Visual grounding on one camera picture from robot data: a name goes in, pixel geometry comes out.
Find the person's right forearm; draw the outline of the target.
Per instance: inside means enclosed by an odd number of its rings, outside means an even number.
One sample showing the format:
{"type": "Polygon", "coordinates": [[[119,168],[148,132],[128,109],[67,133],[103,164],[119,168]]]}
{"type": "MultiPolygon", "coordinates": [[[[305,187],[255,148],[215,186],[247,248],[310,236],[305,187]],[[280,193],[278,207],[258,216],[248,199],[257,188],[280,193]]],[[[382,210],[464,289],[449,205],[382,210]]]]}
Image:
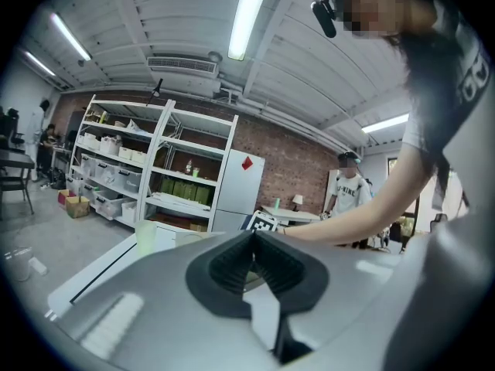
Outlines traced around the person's right forearm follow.
{"type": "Polygon", "coordinates": [[[335,245],[352,243],[381,232],[401,212],[393,214],[398,203],[393,196],[378,193],[370,202],[343,215],[318,223],[278,228],[277,232],[291,238],[335,245]]]}

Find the white metal shelving rack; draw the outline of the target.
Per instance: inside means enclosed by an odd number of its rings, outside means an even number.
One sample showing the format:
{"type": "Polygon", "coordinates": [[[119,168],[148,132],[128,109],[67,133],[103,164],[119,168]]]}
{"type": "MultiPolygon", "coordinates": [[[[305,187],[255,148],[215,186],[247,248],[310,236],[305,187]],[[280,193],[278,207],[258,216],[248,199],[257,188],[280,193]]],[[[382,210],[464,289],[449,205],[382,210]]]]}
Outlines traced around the white metal shelving rack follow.
{"type": "MultiPolygon", "coordinates": [[[[70,166],[83,153],[140,168],[143,174],[146,157],[165,105],[92,97],[80,123],[70,166]]],[[[68,183],[76,195],[82,196],[68,183]]]]}
{"type": "Polygon", "coordinates": [[[138,221],[154,213],[205,219],[212,230],[220,186],[239,116],[230,119],[181,110],[168,100],[152,136],[142,178],[138,221]],[[161,192],[163,178],[214,188],[209,206],[161,192]]]}

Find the white refrigerator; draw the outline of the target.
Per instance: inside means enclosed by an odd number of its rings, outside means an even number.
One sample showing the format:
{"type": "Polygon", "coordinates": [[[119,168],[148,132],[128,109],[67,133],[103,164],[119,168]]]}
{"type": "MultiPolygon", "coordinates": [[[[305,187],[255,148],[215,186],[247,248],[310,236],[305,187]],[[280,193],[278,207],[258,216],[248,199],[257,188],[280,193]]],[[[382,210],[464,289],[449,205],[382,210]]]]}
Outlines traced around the white refrigerator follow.
{"type": "Polygon", "coordinates": [[[239,230],[253,214],[264,168],[264,158],[230,150],[213,217],[213,232],[239,230]]]}

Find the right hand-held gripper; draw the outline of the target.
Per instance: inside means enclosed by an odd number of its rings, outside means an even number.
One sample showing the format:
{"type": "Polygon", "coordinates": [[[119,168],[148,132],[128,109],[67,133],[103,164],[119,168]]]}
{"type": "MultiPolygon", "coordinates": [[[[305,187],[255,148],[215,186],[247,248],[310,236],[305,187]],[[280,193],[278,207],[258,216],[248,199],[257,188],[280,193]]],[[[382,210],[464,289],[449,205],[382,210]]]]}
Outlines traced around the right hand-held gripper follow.
{"type": "Polygon", "coordinates": [[[245,230],[260,230],[275,232],[278,227],[278,220],[272,215],[262,211],[255,211],[247,222],[245,230]]]}

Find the person's printed white t-shirt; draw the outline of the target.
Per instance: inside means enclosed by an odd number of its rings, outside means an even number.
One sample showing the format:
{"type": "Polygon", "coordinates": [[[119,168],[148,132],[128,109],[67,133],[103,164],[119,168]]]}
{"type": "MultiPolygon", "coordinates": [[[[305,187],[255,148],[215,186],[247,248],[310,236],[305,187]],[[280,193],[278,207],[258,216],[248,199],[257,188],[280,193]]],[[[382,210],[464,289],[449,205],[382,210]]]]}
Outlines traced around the person's printed white t-shirt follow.
{"type": "Polygon", "coordinates": [[[473,27],[448,0],[431,0],[436,20],[421,35],[403,33],[413,108],[403,142],[422,151],[436,174],[432,208],[442,211],[451,172],[469,206],[495,200],[495,63],[473,27]]]}

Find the black metal chair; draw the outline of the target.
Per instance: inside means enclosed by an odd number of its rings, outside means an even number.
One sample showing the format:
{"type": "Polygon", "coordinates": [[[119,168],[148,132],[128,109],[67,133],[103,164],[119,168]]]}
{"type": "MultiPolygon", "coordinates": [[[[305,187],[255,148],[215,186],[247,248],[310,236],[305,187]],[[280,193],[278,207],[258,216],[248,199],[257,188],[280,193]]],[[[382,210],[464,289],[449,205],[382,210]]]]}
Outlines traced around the black metal chair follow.
{"type": "Polygon", "coordinates": [[[28,183],[35,164],[26,154],[0,149],[0,168],[17,168],[18,176],[0,175],[0,220],[2,220],[2,200],[4,192],[21,191],[23,199],[28,201],[31,214],[34,213],[28,191],[28,183]]]}

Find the long red carton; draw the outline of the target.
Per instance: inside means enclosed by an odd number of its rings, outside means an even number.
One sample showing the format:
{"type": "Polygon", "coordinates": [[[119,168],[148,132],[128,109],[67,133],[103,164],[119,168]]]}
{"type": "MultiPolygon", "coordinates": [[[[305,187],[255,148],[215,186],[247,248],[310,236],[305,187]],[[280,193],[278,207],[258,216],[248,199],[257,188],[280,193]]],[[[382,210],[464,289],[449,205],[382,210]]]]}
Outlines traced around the long red carton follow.
{"type": "Polygon", "coordinates": [[[205,219],[173,216],[164,213],[154,213],[149,217],[149,219],[169,226],[175,226],[181,229],[193,230],[197,232],[206,232],[208,228],[208,221],[205,219]]]}

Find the white desk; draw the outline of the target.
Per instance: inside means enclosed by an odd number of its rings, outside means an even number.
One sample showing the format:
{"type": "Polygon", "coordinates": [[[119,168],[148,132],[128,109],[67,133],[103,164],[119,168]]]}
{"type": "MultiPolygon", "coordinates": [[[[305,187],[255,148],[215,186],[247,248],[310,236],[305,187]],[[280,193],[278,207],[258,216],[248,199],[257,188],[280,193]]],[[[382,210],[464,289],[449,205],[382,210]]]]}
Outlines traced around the white desk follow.
{"type": "Polygon", "coordinates": [[[320,221],[319,215],[308,212],[295,212],[288,209],[276,209],[270,206],[261,206],[261,209],[283,223],[315,223],[320,221]]]}

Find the red cardboard box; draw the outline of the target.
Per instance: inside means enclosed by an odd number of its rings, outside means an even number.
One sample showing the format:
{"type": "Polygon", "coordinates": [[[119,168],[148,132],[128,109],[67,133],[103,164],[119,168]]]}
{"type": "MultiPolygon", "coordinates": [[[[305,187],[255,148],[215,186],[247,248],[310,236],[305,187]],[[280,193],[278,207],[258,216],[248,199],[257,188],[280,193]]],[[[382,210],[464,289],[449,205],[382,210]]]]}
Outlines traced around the red cardboard box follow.
{"type": "Polygon", "coordinates": [[[59,190],[57,195],[57,202],[62,209],[66,210],[70,200],[74,200],[75,197],[75,193],[70,189],[59,190]]]}

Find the row of green boxes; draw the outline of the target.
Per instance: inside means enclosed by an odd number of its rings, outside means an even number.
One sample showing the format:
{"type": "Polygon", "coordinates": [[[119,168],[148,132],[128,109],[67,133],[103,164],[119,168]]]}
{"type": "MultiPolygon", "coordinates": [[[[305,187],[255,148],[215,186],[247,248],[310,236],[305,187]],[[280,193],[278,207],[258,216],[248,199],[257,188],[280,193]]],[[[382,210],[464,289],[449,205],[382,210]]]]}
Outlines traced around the row of green boxes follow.
{"type": "Polygon", "coordinates": [[[177,196],[189,201],[195,201],[206,206],[211,204],[214,195],[214,188],[210,186],[169,177],[162,179],[160,190],[166,194],[177,196]]]}

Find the yellow cardboard box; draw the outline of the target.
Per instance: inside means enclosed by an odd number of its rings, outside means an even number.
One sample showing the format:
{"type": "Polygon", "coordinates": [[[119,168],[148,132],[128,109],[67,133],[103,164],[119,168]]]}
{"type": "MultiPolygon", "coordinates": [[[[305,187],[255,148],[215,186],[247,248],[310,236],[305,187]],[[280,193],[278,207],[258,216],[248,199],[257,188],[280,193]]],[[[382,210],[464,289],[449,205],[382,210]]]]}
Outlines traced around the yellow cardboard box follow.
{"type": "Polygon", "coordinates": [[[67,215],[72,219],[85,217],[90,212],[90,200],[85,196],[67,197],[65,206],[67,215]]]}

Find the row of clear storage bins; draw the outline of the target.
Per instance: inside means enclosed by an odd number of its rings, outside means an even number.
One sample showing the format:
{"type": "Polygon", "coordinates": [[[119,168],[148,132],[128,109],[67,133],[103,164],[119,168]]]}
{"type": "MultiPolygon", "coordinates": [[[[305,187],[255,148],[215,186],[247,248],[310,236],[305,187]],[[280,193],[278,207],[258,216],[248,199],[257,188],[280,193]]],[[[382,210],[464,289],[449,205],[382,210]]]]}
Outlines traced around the row of clear storage bins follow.
{"type": "Polygon", "coordinates": [[[138,221],[145,194],[140,168],[83,153],[73,159],[68,183],[105,219],[129,227],[138,221]]]}

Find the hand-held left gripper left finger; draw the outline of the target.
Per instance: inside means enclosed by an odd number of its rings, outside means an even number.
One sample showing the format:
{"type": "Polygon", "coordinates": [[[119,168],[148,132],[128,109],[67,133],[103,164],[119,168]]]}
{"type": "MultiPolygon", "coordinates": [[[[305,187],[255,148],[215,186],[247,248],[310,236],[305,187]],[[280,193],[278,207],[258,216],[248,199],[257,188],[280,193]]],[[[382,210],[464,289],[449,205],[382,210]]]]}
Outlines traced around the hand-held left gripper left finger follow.
{"type": "Polygon", "coordinates": [[[224,233],[178,245],[158,236],[140,256],[134,237],[109,250],[48,297],[60,348],[83,371],[275,371],[276,358],[249,318],[213,314],[191,294],[186,272],[224,233]]]}

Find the ceiling air conditioner vent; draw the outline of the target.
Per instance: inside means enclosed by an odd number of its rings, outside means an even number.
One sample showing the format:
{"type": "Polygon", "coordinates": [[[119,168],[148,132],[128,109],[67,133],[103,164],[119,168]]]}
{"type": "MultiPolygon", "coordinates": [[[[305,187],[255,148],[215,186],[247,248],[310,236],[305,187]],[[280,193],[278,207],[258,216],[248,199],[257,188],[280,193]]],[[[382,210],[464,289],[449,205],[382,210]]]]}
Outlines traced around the ceiling air conditioner vent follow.
{"type": "Polygon", "coordinates": [[[186,73],[198,77],[215,78],[219,74],[216,63],[175,56],[149,56],[147,66],[155,72],[186,73]]]}

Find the translucent pale green cup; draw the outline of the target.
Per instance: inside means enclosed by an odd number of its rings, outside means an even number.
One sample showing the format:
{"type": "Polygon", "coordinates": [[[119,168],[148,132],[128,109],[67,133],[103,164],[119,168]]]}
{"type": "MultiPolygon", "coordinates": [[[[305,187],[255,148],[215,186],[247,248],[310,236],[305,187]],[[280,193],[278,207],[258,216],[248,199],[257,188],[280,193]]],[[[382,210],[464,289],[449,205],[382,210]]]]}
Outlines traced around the translucent pale green cup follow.
{"type": "Polygon", "coordinates": [[[154,252],[156,230],[157,226],[153,221],[141,220],[136,223],[136,244],[138,253],[141,257],[145,257],[154,252]]]}

